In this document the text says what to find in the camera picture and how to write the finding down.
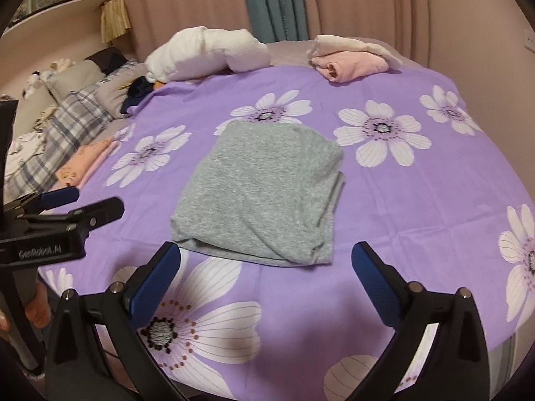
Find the person's left hand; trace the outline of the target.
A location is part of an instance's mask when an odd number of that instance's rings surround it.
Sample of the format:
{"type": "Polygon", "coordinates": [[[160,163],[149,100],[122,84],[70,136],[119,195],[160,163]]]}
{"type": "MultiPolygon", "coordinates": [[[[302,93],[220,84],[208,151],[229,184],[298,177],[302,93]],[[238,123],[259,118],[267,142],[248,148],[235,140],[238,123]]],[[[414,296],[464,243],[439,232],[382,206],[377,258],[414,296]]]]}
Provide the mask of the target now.
{"type": "Polygon", "coordinates": [[[52,320],[48,291],[42,282],[36,283],[36,294],[25,307],[25,315],[35,328],[45,328],[52,320]]]}

